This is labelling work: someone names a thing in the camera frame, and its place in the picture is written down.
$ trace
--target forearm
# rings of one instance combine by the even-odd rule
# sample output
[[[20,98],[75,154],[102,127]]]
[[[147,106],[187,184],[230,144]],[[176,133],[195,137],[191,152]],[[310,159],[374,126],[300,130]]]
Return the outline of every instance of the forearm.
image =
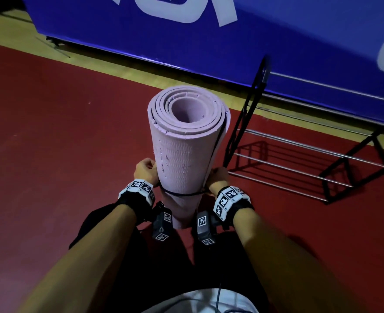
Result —
[[[19,313],[97,311],[113,285],[136,215],[117,206],[38,284]]]
[[[234,227],[280,312],[363,311],[314,257],[271,228],[252,209],[239,210]]]

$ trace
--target left hand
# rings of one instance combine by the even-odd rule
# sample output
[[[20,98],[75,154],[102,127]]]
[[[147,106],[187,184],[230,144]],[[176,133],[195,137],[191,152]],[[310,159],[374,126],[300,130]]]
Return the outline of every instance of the left hand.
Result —
[[[146,158],[137,163],[134,172],[135,179],[144,179],[153,186],[158,184],[158,174],[156,162],[151,158]]]

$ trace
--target person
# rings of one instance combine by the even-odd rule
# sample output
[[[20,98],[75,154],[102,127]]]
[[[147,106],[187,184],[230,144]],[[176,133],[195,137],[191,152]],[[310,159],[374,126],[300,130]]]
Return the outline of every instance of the person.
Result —
[[[212,170],[206,186],[214,196],[230,185],[228,176]],[[134,177],[158,185],[155,162],[139,162]],[[268,312],[269,301],[278,312],[364,311],[315,257],[250,207],[236,211],[235,231],[218,235],[213,247],[196,242],[195,265],[183,272],[150,263],[136,224],[125,204],[90,213],[18,312],[255,313]]]

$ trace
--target pink yoga mat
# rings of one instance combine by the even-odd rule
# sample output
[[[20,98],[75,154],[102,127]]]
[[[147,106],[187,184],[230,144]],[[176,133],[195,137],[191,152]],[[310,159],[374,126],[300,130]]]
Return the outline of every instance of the pink yoga mat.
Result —
[[[188,85],[157,94],[148,105],[158,177],[176,194],[202,190],[231,121],[230,110],[211,92]],[[161,191],[173,212],[174,227],[191,220],[202,194],[177,196]]]

